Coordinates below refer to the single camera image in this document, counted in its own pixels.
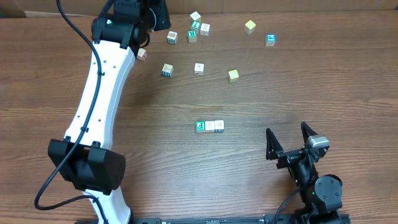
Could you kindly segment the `red letter wooden block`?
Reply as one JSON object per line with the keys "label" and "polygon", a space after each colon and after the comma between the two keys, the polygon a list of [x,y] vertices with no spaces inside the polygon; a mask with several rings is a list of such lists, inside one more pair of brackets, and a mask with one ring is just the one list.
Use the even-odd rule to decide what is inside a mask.
{"label": "red letter wooden block", "polygon": [[143,48],[140,48],[137,52],[137,59],[144,61],[147,57],[147,51]]}

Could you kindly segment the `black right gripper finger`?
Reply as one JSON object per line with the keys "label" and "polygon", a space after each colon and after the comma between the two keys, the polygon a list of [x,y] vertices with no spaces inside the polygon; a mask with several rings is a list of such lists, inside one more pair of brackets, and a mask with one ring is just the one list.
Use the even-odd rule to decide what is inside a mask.
{"label": "black right gripper finger", "polygon": [[318,134],[304,121],[301,123],[301,131],[304,146],[314,146]]}
{"label": "black right gripper finger", "polygon": [[266,138],[267,138],[266,159],[267,160],[278,159],[279,154],[283,153],[284,150],[270,128],[266,129]]}

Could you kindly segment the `green C wooden block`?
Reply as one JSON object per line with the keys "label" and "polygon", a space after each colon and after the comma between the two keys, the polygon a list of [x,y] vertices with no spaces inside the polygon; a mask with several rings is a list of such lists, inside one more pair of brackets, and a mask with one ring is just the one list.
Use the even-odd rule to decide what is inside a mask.
{"label": "green C wooden block", "polygon": [[205,121],[196,121],[195,122],[195,130],[197,133],[205,133]]}

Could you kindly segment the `plain wooden picture block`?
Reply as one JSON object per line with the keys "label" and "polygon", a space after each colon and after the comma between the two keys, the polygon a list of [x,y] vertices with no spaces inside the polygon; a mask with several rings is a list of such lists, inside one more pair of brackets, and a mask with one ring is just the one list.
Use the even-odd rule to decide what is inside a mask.
{"label": "plain wooden picture block", "polygon": [[205,132],[213,133],[215,131],[215,122],[214,121],[205,121]]}

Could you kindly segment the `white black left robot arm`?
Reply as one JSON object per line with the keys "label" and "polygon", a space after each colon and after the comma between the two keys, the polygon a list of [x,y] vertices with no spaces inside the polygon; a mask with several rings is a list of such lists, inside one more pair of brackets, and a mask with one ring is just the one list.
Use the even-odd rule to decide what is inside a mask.
{"label": "white black left robot arm", "polygon": [[150,33],[170,28],[164,0],[108,1],[91,25],[88,78],[74,119],[63,139],[50,141],[48,154],[60,174],[82,191],[98,223],[132,223],[121,182],[126,160],[112,151],[121,93],[138,51]]}

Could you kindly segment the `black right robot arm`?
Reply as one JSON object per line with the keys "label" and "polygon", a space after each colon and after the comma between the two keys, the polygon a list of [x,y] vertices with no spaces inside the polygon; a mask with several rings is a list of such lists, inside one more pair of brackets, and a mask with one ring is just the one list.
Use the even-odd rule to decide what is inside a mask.
{"label": "black right robot arm", "polygon": [[[340,214],[343,207],[342,180],[332,174],[320,177],[315,168],[328,152],[330,141],[322,134],[317,134],[310,126],[302,122],[303,146],[300,149],[285,152],[271,129],[266,129],[266,159],[276,160],[277,168],[286,168],[293,178],[297,189],[279,206],[275,215],[266,215],[266,223],[350,223],[349,215]],[[299,194],[303,208],[293,214],[281,215],[287,202]]]}

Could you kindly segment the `blue side wooden block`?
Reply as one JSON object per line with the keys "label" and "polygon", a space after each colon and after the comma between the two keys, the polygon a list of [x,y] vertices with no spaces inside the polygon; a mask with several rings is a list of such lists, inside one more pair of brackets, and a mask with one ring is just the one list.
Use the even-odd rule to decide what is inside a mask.
{"label": "blue side wooden block", "polygon": [[224,132],[224,121],[223,120],[215,120],[215,132],[216,133]]}

